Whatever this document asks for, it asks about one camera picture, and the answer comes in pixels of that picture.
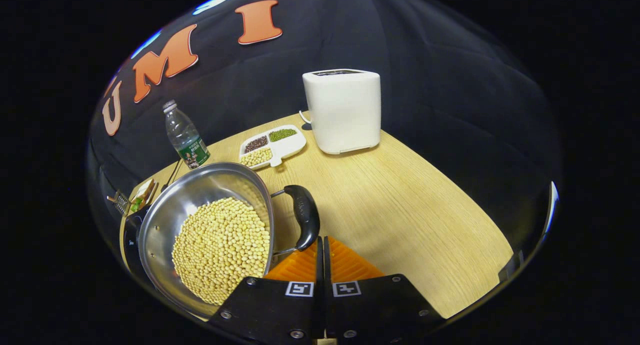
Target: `orange letter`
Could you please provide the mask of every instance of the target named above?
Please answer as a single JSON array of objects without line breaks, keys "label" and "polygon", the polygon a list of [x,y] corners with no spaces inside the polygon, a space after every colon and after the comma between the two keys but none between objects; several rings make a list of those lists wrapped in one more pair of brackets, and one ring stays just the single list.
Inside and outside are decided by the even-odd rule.
[{"label": "orange letter", "polygon": [[191,24],[174,33],[164,45],[160,56],[153,51],[149,51],[133,65],[133,70],[135,71],[134,102],[140,102],[151,91],[151,86],[146,83],[145,77],[155,85],[160,85],[162,71],[165,69],[167,61],[169,62],[165,73],[167,77],[180,74],[198,61],[198,55],[192,53],[190,44],[192,31],[196,26],[196,24]]},{"label": "orange letter", "polygon": [[110,97],[107,99],[107,102],[104,103],[104,106],[102,108],[102,116],[104,117],[104,127],[105,129],[107,129],[107,134],[109,136],[114,136],[116,134],[116,131],[118,131],[118,128],[120,127],[120,121],[121,121],[120,85],[121,84],[122,84],[122,81],[119,81],[119,83],[116,85],[116,87],[113,88],[113,92],[111,93],[111,96],[113,97],[113,109],[114,109],[113,121],[112,121],[112,115],[109,113],[109,101],[111,100]]},{"label": "orange letter", "polygon": [[235,12],[242,14],[244,23],[244,33],[238,39],[238,43],[253,44],[282,35],[282,29],[275,27],[272,19],[272,7],[276,4],[278,4],[276,0],[264,0],[236,8]]}]

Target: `pot handle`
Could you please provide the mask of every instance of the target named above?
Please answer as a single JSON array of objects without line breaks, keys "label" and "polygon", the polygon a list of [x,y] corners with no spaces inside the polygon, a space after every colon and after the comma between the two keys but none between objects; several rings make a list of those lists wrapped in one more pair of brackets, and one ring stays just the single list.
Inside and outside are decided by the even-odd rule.
[{"label": "pot handle", "polygon": [[316,241],[320,233],[318,207],[309,190],[300,185],[287,185],[284,189],[271,194],[271,197],[277,197],[282,193],[286,193],[293,198],[293,213],[297,224],[300,226],[300,238],[295,243],[295,247],[277,251],[273,253],[274,256],[290,253],[294,250],[306,250]]}]

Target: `black fabric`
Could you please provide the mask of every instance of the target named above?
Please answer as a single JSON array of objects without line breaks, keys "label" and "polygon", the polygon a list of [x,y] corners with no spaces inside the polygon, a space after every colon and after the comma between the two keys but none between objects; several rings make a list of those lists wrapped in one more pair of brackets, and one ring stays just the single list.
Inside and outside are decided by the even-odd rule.
[{"label": "black fabric", "polygon": [[[542,90],[498,40],[434,0],[277,0],[272,17],[283,35],[240,45],[242,15],[234,10],[255,1],[262,0],[188,12],[122,64],[119,130],[105,131],[103,97],[89,131],[94,169],[112,186],[101,192],[130,193],[178,159],[165,133],[162,105],[169,99],[211,144],[306,110],[303,73],[361,69],[381,76],[382,130],[462,188],[514,249],[539,237],[531,206],[550,181],[562,189],[559,134]],[[151,83],[149,95],[134,103],[135,62],[148,51],[160,54],[191,24],[198,62]]]}]

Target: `plastic water bottle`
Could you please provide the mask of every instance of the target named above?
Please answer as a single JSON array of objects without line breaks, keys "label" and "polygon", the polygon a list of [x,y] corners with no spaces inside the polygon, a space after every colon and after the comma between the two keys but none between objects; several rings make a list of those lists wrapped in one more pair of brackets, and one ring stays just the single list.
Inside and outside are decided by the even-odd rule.
[{"label": "plastic water bottle", "polygon": [[202,165],[209,158],[210,152],[192,120],[178,109],[174,100],[165,103],[162,110],[166,134],[180,158],[189,169]]}]

